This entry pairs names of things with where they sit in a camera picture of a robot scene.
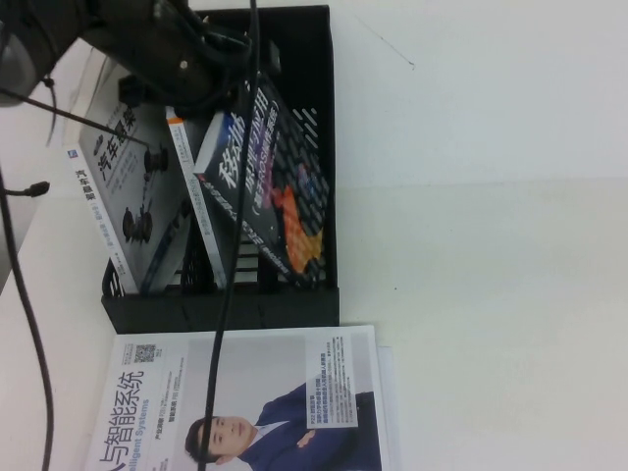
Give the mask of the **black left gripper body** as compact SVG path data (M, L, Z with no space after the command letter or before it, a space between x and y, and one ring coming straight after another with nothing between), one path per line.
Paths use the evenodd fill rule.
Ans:
M251 21L246 33L212 26L208 21L196 21L194 27L200 36L201 57L209 61L219 78L208 95L194 105L194 111L242 109L246 85L258 76L259 22Z

